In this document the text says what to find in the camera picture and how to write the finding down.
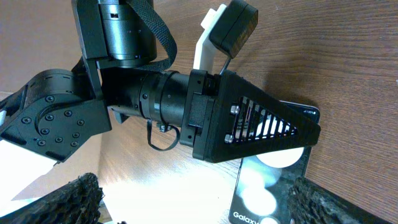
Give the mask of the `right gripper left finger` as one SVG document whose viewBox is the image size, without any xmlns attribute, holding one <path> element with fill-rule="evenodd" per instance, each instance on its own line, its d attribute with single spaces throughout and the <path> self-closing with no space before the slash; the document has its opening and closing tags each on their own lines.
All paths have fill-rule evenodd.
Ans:
<svg viewBox="0 0 398 224">
<path fill-rule="evenodd" d="M 1 223 L 98 223 L 103 190 L 89 172 L 3 217 Z"/>
</svg>

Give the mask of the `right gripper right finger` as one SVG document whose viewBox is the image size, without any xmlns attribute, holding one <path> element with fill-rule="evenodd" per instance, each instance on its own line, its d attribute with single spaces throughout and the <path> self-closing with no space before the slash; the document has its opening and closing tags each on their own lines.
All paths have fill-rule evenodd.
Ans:
<svg viewBox="0 0 398 224">
<path fill-rule="evenodd" d="M 294 223 L 388 223 L 304 177 L 289 189 L 287 207 Z"/>
</svg>

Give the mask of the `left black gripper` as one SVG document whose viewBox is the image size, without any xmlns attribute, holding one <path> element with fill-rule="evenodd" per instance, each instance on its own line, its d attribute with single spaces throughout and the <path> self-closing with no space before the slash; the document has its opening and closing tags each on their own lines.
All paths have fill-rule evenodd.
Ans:
<svg viewBox="0 0 398 224">
<path fill-rule="evenodd" d="M 218 163 L 314 146 L 321 127 L 234 72 L 190 72 L 180 144 Z"/>
</svg>

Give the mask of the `black Galaxy smartphone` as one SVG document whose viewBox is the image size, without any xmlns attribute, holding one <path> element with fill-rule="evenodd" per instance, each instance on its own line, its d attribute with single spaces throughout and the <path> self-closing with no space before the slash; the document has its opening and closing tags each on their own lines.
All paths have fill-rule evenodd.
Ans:
<svg viewBox="0 0 398 224">
<path fill-rule="evenodd" d="M 304 177 L 311 147 L 268 152 L 241 159 L 230 223 L 292 223 L 288 191 Z"/>
</svg>

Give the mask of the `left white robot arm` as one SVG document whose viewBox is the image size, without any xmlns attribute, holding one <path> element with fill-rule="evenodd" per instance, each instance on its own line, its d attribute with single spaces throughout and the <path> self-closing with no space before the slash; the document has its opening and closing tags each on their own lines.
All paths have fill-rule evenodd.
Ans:
<svg viewBox="0 0 398 224">
<path fill-rule="evenodd" d="M 175 131 L 174 144 L 218 163 L 314 146 L 317 110 L 279 101 L 223 67 L 253 33 L 258 11 L 245 1 L 209 10 L 189 75 L 171 70 L 177 44 L 152 1 L 73 1 L 82 56 L 72 70 L 38 73 L 1 102 L 1 139 L 64 162 L 90 137 L 131 116 Z"/>
</svg>

